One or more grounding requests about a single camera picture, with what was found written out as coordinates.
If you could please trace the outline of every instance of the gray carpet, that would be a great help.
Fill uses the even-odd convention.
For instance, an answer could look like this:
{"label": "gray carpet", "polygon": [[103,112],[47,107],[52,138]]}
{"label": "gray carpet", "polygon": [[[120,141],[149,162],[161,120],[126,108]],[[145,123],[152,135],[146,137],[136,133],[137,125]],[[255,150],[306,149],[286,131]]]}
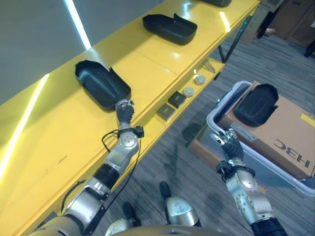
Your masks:
{"label": "gray carpet", "polygon": [[[232,39],[227,39],[223,44],[225,52],[231,42]],[[255,40],[250,46],[239,44],[218,79],[202,92],[138,164],[125,190],[93,235],[103,236],[113,221],[124,216],[121,206],[125,201],[135,207],[143,225],[166,224],[158,190],[162,180],[169,183],[174,195],[192,203],[203,227],[228,235],[252,235],[221,177],[188,151],[186,145],[204,124],[216,100],[240,80],[271,83],[278,88],[279,94],[314,114],[314,59],[303,57],[303,53],[304,49],[275,36]],[[217,51],[212,56],[219,59]],[[288,235],[315,235],[314,198],[294,189],[271,187],[266,196]]]}

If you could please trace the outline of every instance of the black cable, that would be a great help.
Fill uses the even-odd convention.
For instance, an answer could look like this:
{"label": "black cable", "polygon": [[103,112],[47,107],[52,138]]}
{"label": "black cable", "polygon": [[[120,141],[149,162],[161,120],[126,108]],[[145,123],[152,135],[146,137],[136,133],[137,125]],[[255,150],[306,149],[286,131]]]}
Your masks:
{"label": "black cable", "polygon": [[[105,135],[102,137],[102,143],[104,144],[104,146],[105,146],[105,148],[107,149],[108,153],[110,153],[110,149],[109,149],[109,148],[107,147],[107,145],[105,144],[104,139],[105,139],[108,135],[110,135],[110,134],[116,134],[116,135],[117,135],[117,132],[118,132],[118,131],[119,131],[118,129],[112,130],[111,132],[105,134]],[[116,199],[116,198],[118,197],[118,195],[121,193],[121,191],[126,187],[128,181],[130,180],[130,178],[131,178],[131,176],[132,176],[132,173],[133,173],[133,171],[134,171],[134,169],[135,169],[135,167],[136,167],[136,165],[137,165],[137,163],[138,163],[138,159],[139,159],[139,156],[140,156],[140,151],[141,151],[141,139],[140,139],[140,142],[139,142],[139,152],[138,152],[138,156],[137,156],[137,159],[136,159],[136,163],[135,163],[135,165],[134,165],[134,167],[133,167],[133,169],[132,169],[132,171],[131,171],[131,173],[130,173],[130,175],[129,175],[127,181],[126,181],[126,183],[125,183],[124,186],[121,188],[121,190],[118,192],[118,194],[114,197],[114,199],[110,202],[110,204],[108,205],[108,207],[107,207],[107,209],[105,210],[105,212],[106,212],[106,211],[108,210],[108,208],[112,205],[112,203],[115,201],[115,199]],[[64,209],[65,201],[66,201],[67,197],[70,195],[70,193],[71,193],[74,189],[76,189],[77,186],[79,186],[80,184],[82,184],[82,183],[84,183],[84,182],[85,182],[85,180],[81,180],[81,181],[76,182],[76,183],[67,191],[67,193],[65,194],[65,196],[64,196],[64,198],[63,198],[63,201],[62,201],[62,203],[61,203],[61,212],[62,212],[63,209]]]}
{"label": "black cable", "polygon": [[118,197],[118,195],[123,191],[123,189],[126,187],[127,183],[129,182],[131,176],[132,176],[132,173],[134,172],[134,169],[136,168],[136,165],[138,163],[138,159],[139,159],[139,156],[140,156],[140,151],[141,151],[141,139],[139,141],[139,152],[138,152],[138,156],[137,156],[137,159],[136,159],[136,163],[134,164],[134,167],[126,181],[126,183],[123,185],[123,187],[121,188],[121,190],[119,190],[119,192],[117,193],[117,195],[113,198],[113,200],[109,203],[108,207],[106,208],[104,214],[106,213],[106,211],[109,209],[109,207],[113,204],[113,202],[116,200],[116,198]]}
{"label": "black cable", "polygon": [[108,135],[110,135],[110,134],[116,134],[116,135],[118,135],[118,129],[115,129],[115,130],[112,130],[112,131],[110,131],[110,132],[108,132],[107,134],[105,134],[103,137],[102,137],[102,143],[103,143],[103,145],[104,145],[104,147],[106,148],[106,150],[108,151],[108,153],[110,153],[110,149],[107,147],[107,145],[106,145],[106,143],[104,142],[104,139],[108,136]]}
{"label": "black cable", "polygon": [[85,182],[85,179],[84,180],[81,180],[81,181],[78,181],[76,182],[69,190],[68,192],[65,194],[65,196],[63,197],[63,202],[61,203],[61,212],[63,211],[63,208],[64,208],[64,204],[65,204],[65,201],[67,199],[67,197],[70,195],[70,193],[77,187],[79,186],[80,184],[84,183]]}

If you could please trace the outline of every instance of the robotic hand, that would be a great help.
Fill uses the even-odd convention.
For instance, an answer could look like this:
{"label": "robotic hand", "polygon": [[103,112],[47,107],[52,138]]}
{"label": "robotic hand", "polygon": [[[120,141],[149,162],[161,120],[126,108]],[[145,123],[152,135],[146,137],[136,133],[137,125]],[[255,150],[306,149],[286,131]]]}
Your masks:
{"label": "robotic hand", "polygon": [[103,165],[87,179],[60,217],[50,220],[30,236],[79,236],[93,233],[105,213],[103,201],[138,152],[138,138],[144,136],[142,127],[130,126],[134,113],[132,105],[132,101],[127,99],[116,104],[120,128],[118,143],[107,155]]}
{"label": "robotic hand", "polygon": [[256,236],[286,236],[268,199],[259,191],[254,170],[243,162],[243,149],[233,129],[210,135],[223,149],[227,161],[217,166],[240,214]]}

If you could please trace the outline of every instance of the brown cardboard box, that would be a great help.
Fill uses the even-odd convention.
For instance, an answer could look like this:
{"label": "brown cardboard box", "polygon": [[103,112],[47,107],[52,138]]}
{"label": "brown cardboard box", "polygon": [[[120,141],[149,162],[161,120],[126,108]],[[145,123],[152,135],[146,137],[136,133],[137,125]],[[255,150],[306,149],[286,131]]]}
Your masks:
{"label": "brown cardboard box", "polygon": [[249,22],[246,30],[244,31],[240,43],[250,45],[252,40],[257,36],[257,30],[261,23],[264,21],[268,12],[274,12],[284,0],[262,0],[256,9],[251,21]]}
{"label": "brown cardboard box", "polygon": [[[259,84],[253,83],[250,90]],[[243,143],[295,178],[314,176],[315,128],[302,108],[279,96],[278,108],[267,122],[259,127],[249,127],[234,116],[232,110],[237,103],[225,113],[220,126],[231,125]]]}
{"label": "brown cardboard box", "polygon": [[240,43],[250,45],[252,40],[257,36],[257,30],[269,12],[268,7],[259,5],[251,18],[246,30],[244,31]]}
{"label": "brown cardboard box", "polygon": [[269,11],[275,12],[284,0],[261,0],[261,5],[268,8]]}

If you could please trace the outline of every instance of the gray bin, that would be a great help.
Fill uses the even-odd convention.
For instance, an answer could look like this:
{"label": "gray bin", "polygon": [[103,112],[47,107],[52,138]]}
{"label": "gray bin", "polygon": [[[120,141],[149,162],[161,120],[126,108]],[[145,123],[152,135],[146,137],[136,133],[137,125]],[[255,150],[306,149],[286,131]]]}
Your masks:
{"label": "gray bin", "polygon": [[[207,128],[201,136],[203,146],[212,150],[216,155],[224,158],[221,147],[210,138],[210,134],[223,131],[217,122],[234,102],[252,84],[247,81],[237,82],[233,88],[221,99],[207,116]],[[244,150],[244,162],[256,172],[255,179],[259,185],[273,187],[295,187],[308,196],[315,196],[314,178],[304,181],[294,178],[286,171],[260,155],[258,152],[241,142]]]}

